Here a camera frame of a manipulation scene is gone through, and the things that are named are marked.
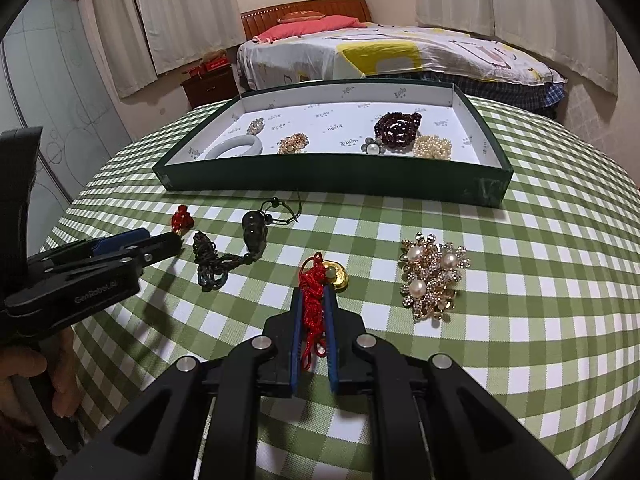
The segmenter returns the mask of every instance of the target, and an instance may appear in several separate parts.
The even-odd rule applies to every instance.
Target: bed
[[[317,10],[367,23],[258,44],[252,38],[289,12]],[[441,28],[372,23],[365,0],[307,0],[242,14],[247,42],[238,50],[241,80],[251,90],[306,80],[365,76],[455,83],[466,94],[553,117],[566,79],[529,54],[497,41]]]

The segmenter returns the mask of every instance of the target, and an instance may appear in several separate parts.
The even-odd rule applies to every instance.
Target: red tassel
[[[305,270],[306,264],[313,261],[313,266]],[[309,370],[311,366],[311,354],[315,352],[318,357],[326,356],[324,341],[324,313],[322,312],[322,295],[324,289],[324,273],[326,269],[322,264],[322,254],[316,253],[305,260],[298,273],[299,287],[303,294],[302,323],[306,328],[306,348],[302,352],[301,364],[303,370]]]

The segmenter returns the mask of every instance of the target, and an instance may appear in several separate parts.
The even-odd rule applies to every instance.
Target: jewelry
[[[380,138],[372,139],[371,137],[367,137],[364,139],[364,144],[360,149],[367,155],[382,155],[382,153],[386,152],[385,147],[382,145],[382,139]]]
[[[313,267],[305,270],[306,264],[313,262]],[[302,352],[301,366],[303,370],[311,367],[311,354],[318,357],[326,356],[324,341],[324,313],[322,312],[322,297],[326,281],[326,268],[323,265],[322,253],[316,253],[307,258],[298,272],[298,287],[302,293],[302,324],[306,328],[306,348]]]
[[[257,119],[254,119],[253,121],[251,121],[251,123],[249,124],[249,127],[246,130],[246,134],[257,135],[263,130],[263,128],[264,128],[264,117],[258,117]]]
[[[227,139],[224,142],[220,142],[220,144],[215,145],[209,150],[209,153],[207,153],[207,155],[205,156],[205,160],[213,160],[214,158],[218,158],[223,153],[228,152],[233,148],[237,148],[238,146],[249,147],[249,149],[246,150],[242,154],[242,156],[260,155],[262,153],[262,143],[260,142],[260,139],[258,139],[258,137],[240,135],[237,137],[232,137],[231,139]]]
[[[421,121],[422,116],[417,112],[411,115],[392,112],[378,120],[374,131],[385,146],[405,148],[414,141]]]
[[[283,206],[291,217],[283,220],[274,218],[267,211],[271,207]],[[298,194],[298,212],[294,213],[289,204],[274,196],[262,202],[260,209],[249,211],[242,217],[242,238],[247,248],[244,256],[236,254],[218,254],[216,245],[203,232],[198,231],[193,235],[193,254],[198,266],[198,285],[203,292],[218,290],[226,283],[229,272],[241,265],[250,265],[258,260],[267,245],[267,225],[288,225],[297,222],[302,214],[302,200]]]
[[[309,139],[305,134],[293,134],[290,137],[285,137],[280,141],[280,147],[278,148],[278,154],[284,155],[286,153],[300,153],[302,148],[309,144]]]
[[[446,310],[453,310],[456,291],[453,287],[462,279],[460,269],[470,266],[466,249],[453,244],[437,244],[436,237],[415,235],[415,242],[402,240],[400,263],[403,264],[404,284],[400,293],[402,306],[414,312],[414,322],[433,316],[442,319]]]
[[[414,156],[451,160],[451,141],[436,135],[420,136],[414,142]]]
[[[329,260],[323,261],[322,264],[326,268],[324,277],[327,282],[334,286],[336,292],[342,292],[347,288],[347,285],[349,285],[349,277],[347,271],[344,270],[341,264],[338,262],[330,262]]]
[[[171,231],[182,236],[193,227],[193,218],[184,204],[178,206],[178,211],[171,217]]]

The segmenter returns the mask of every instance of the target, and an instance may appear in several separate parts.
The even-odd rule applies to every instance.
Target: blue gripper pad
[[[137,242],[147,240],[148,238],[151,238],[151,235],[149,231],[143,227],[132,229],[131,231],[124,231],[119,235],[101,238],[98,240],[98,243],[94,245],[94,256],[114,253],[124,247],[135,245]]]
[[[298,389],[298,377],[300,376],[300,355],[302,354],[302,299],[303,295],[299,288],[293,289],[291,298],[291,311],[294,316],[295,326],[291,341],[291,391],[293,394]]]
[[[334,312],[338,309],[332,285],[324,286],[322,298],[324,309],[324,341],[326,344],[326,365],[329,370],[331,391],[338,391],[338,345],[335,339]]]

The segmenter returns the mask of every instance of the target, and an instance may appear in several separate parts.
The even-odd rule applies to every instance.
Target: sliding wardrobe door
[[[22,122],[12,102],[5,70],[0,70],[0,132],[21,127]],[[71,205],[49,171],[40,155],[36,162],[36,181],[29,202],[27,254],[38,252],[53,226]]]
[[[100,78],[77,0],[30,0],[2,47],[6,85],[20,125],[43,127],[38,168],[49,178],[51,195],[63,197],[55,208],[52,197],[44,200],[44,192],[34,188],[29,232],[33,253],[60,218],[60,209],[78,197],[131,138]],[[49,209],[56,213],[43,214]],[[33,225],[38,234],[31,233],[36,216],[41,219]]]

